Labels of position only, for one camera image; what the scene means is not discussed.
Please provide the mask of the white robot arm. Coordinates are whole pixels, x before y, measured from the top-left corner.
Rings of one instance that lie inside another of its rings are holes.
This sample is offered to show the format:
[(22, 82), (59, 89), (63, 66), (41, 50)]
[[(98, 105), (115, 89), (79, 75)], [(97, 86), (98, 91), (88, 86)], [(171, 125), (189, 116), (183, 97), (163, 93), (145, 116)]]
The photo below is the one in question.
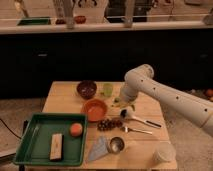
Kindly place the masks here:
[(185, 119), (213, 137), (213, 102), (182, 92), (153, 80), (154, 69), (149, 64), (126, 72), (119, 98), (133, 102), (140, 92), (167, 104)]

